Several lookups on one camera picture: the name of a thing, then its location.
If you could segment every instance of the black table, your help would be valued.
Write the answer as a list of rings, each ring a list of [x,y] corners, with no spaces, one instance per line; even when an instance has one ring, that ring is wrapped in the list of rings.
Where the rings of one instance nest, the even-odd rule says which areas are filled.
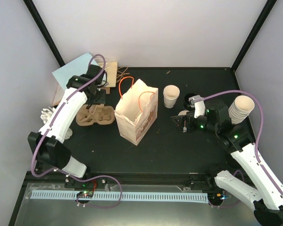
[[[92,172],[105,174],[203,173],[214,164],[232,171],[226,164],[224,150],[216,145],[213,135],[201,131],[181,133],[170,120],[183,110],[186,93],[206,97],[238,89],[229,68],[129,68],[128,72],[135,80],[142,79],[148,86],[158,88],[158,118],[138,146],[120,137],[116,121],[110,125],[80,127],[74,120],[70,126],[73,136],[64,144],[77,160],[89,166]],[[131,82],[130,79],[122,82],[123,92],[130,88]],[[180,89],[180,96],[174,108],[167,109],[163,89],[170,84]],[[236,96],[227,94],[220,98],[229,106]],[[106,105],[115,108],[119,99],[118,89],[113,88],[106,96]]]

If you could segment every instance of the paper bag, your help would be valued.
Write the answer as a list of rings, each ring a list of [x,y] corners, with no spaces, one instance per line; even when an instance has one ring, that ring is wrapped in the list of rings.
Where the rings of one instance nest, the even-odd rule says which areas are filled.
[[[119,133],[138,145],[157,118],[158,88],[149,87],[139,79],[135,84],[132,81],[131,88],[125,94],[122,95],[120,91],[120,95],[121,99],[115,108]]]

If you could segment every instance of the purple cable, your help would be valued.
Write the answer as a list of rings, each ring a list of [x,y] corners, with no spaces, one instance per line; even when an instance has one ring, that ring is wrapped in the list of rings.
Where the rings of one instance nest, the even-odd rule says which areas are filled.
[[[223,94],[228,94],[228,93],[243,93],[243,94],[251,97],[256,102],[256,104],[258,105],[258,108],[260,110],[260,115],[261,115],[261,122],[260,122],[260,129],[259,129],[259,132],[258,132],[257,140],[256,140],[256,143],[255,143],[255,156],[256,156],[256,159],[257,159],[258,163],[261,163],[261,160],[259,158],[258,145],[259,145],[259,140],[260,140],[262,129],[263,129],[264,117],[263,117],[263,109],[262,109],[261,104],[259,103],[259,101],[252,94],[250,94],[248,92],[245,92],[245,91],[241,91],[241,90],[229,90],[229,91],[224,91],[224,92],[216,93],[216,94],[213,94],[211,96],[203,98],[203,100],[208,100],[208,99],[211,99],[211,98],[223,95]],[[278,192],[283,197],[283,191],[281,190],[279,185],[275,182],[275,180],[272,178],[272,176],[269,174],[269,172],[266,170],[265,166],[262,165],[262,164],[260,164],[260,166],[261,166],[262,170],[265,172],[265,174],[267,175],[267,177],[270,179],[270,181],[273,183],[273,185],[276,187]]]
[[[100,75],[104,72],[105,67],[106,67],[106,60],[105,60],[104,56],[101,55],[101,54],[95,54],[95,55],[91,58],[91,60],[90,60],[90,62],[89,62],[89,64],[88,64],[88,67],[89,67],[89,65],[92,63],[92,61],[94,60],[95,57],[101,57],[101,58],[103,59],[103,67],[102,67],[102,69],[100,70],[100,72],[99,72],[93,79],[91,79],[89,82],[87,82],[86,84],[82,85],[80,88],[78,88],[78,89],[77,89],[76,91],[74,91],[72,94],[70,94],[69,97],[66,99],[67,101],[68,101],[71,97],[73,97],[77,92],[79,92],[79,91],[81,91],[82,89],[84,89],[85,87],[89,86],[89,85],[90,85],[92,82],[94,82],[98,77],[100,77]],[[61,105],[61,107],[60,107],[59,109],[57,109],[57,112],[56,112],[55,115],[53,116],[53,118],[52,118],[52,120],[51,120],[51,123],[50,123],[50,125],[49,125],[50,127],[52,127],[54,121],[56,120],[58,114],[60,113],[60,111],[62,110],[62,108],[65,106],[65,104],[66,104],[66,103],[64,102],[64,103]],[[50,169],[46,170],[45,172],[43,172],[43,173],[41,173],[41,174],[36,174],[35,171],[34,171],[35,159],[36,159],[37,154],[38,154],[38,152],[39,152],[39,149],[40,149],[40,147],[41,147],[41,145],[42,145],[42,143],[43,143],[45,137],[46,137],[47,134],[49,133],[49,131],[50,131],[50,129],[47,129],[47,130],[45,131],[45,133],[44,133],[43,136],[41,137],[41,139],[40,139],[39,143],[37,144],[36,149],[35,149],[35,151],[34,151],[34,153],[33,153],[33,159],[32,159],[32,162],[31,162],[31,172],[32,172],[32,175],[33,175],[34,177],[37,177],[37,178],[43,177],[43,176],[46,175],[47,173],[49,173],[49,172],[53,171],[54,169],[56,169],[55,167],[53,167],[53,168],[50,168]],[[59,171],[60,171],[61,173],[65,174],[65,175],[68,175],[68,173],[66,173],[66,172],[64,172],[64,171],[62,171],[62,170],[59,170]],[[108,175],[100,175],[100,176],[96,176],[96,177],[93,177],[93,178],[90,178],[90,179],[87,179],[87,180],[81,180],[81,179],[79,179],[79,178],[77,178],[77,177],[74,177],[74,176],[72,176],[72,175],[69,175],[69,176],[70,176],[72,179],[77,180],[77,181],[79,181],[79,182],[88,182],[88,181],[91,181],[91,180],[94,180],[94,179],[97,179],[97,178],[110,178],[110,179],[113,179],[114,181],[116,181],[116,183],[119,185],[119,188],[120,188],[120,198],[118,199],[118,201],[116,202],[116,204],[114,204],[114,205],[112,205],[112,206],[107,206],[107,207],[106,207],[106,206],[96,206],[96,205],[88,205],[88,206],[92,206],[92,207],[96,207],[96,208],[102,208],[102,209],[109,209],[109,208],[113,208],[113,207],[117,206],[117,205],[120,203],[123,191],[122,191],[121,184],[120,184],[119,181],[118,181],[117,179],[115,179],[114,177],[111,177],[111,176],[108,176]]]
[[[237,173],[240,173],[241,176],[242,176],[242,181],[244,182],[244,176],[243,176],[243,173],[241,172],[241,170],[236,170],[233,174],[233,176],[235,177]],[[239,204],[241,201],[238,199],[236,202],[234,202],[233,204],[231,205],[228,205],[228,206],[214,206],[210,201],[208,201],[209,205],[211,207],[216,207],[216,208],[220,208],[220,209],[224,209],[224,208],[229,208],[229,207],[234,207],[236,206],[237,204]]]

